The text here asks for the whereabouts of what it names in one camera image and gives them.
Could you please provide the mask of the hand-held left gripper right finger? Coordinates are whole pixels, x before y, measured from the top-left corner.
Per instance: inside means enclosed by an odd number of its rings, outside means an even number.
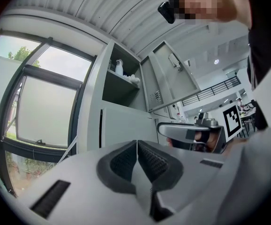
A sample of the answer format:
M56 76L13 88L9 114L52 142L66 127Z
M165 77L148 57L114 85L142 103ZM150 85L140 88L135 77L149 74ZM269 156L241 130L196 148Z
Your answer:
M152 185L150 216L161 221L195 200L218 173L225 159L219 154L139 140L138 161Z

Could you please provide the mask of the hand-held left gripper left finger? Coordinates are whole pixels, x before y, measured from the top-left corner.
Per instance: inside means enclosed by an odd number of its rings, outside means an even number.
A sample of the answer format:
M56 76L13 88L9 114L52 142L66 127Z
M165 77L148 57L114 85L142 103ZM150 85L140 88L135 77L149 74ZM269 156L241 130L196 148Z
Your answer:
M137 142L69 157L28 188L20 203L32 225L147 225L131 182Z

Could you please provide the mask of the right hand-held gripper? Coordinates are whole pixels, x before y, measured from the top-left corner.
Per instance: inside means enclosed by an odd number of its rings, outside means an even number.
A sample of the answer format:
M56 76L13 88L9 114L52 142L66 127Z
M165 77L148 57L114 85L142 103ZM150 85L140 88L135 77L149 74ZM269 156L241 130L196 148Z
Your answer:
M230 140L242 131L241 118L237 105L231 103L210 112L202 112L193 124L165 123L157 125L157 131L167 137L170 147L190 150L196 132L215 132L218 140L211 153L222 153Z

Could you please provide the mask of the person's right hand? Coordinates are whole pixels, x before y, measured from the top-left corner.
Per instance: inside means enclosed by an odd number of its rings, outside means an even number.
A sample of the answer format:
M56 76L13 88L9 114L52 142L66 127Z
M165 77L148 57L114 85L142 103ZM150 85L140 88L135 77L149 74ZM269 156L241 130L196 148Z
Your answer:
M195 151L212 152L217 144L218 134L210 131L196 131L194 141Z

